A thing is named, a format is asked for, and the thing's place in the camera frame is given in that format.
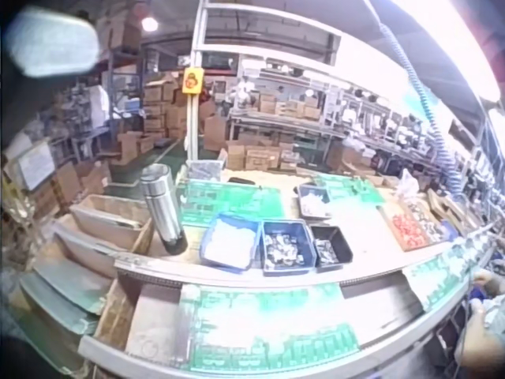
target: tray of screws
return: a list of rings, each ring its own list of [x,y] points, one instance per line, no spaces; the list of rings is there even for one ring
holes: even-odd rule
[[[264,221],[262,240],[265,274],[302,274],[314,268],[316,252],[303,220]]]

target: fluorescent light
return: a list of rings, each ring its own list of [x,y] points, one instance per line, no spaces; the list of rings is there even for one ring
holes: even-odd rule
[[[458,67],[480,97],[496,102],[499,86],[479,44],[449,0],[392,0],[412,16]]]
[[[145,17],[142,20],[142,28],[146,32],[155,32],[156,30],[158,30],[158,21],[152,17]]]

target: shelf with boxes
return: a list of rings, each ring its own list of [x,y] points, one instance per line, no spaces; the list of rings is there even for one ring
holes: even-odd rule
[[[185,135],[187,100],[175,78],[147,83],[144,87],[144,132],[155,139]]]

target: green floor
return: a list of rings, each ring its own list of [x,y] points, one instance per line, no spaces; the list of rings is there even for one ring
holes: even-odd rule
[[[126,166],[110,166],[112,175],[112,183],[105,189],[105,194],[117,197],[127,197],[129,199],[142,199],[142,193],[138,184],[140,173],[144,167],[154,163],[167,148],[155,148],[150,152],[138,156],[134,161]],[[200,148],[200,159],[216,159],[217,152],[209,152]],[[181,166],[186,161],[186,151],[182,141],[176,144],[158,163],[166,164],[172,170],[172,176],[181,169]]]

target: blue coiled cable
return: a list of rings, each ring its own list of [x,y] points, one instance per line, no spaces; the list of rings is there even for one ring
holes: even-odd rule
[[[442,167],[443,174],[447,179],[447,188],[451,192],[453,198],[457,201],[460,201],[462,199],[462,183],[460,174],[455,169],[456,167],[455,158],[451,155],[451,153],[447,149],[445,145],[445,140],[443,139],[443,135],[440,132],[440,129],[436,123],[436,118],[432,112],[432,107],[429,104],[425,88],[421,83],[421,81],[419,80],[419,77],[417,76],[416,70],[412,66],[412,63],[410,63],[409,58],[405,54],[402,45],[400,45],[400,42],[396,39],[395,34],[393,34],[393,32],[389,29],[389,27],[387,27],[380,21],[379,15],[373,8],[370,1],[364,0],[364,2],[372,12],[372,15],[377,20],[377,24],[379,25],[381,33],[391,45],[393,51],[395,52],[396,56],[401,62],[403,68],[406,70],[409,76],[410,83],[412,84],[414,90],[419,95],[419,99],[421,100],[421,106],[423,107],[423,112],[425,113],[425,116],[429,121],[433,136],[435,138],[435,149],[437,153],[436,162],[440,167]]]

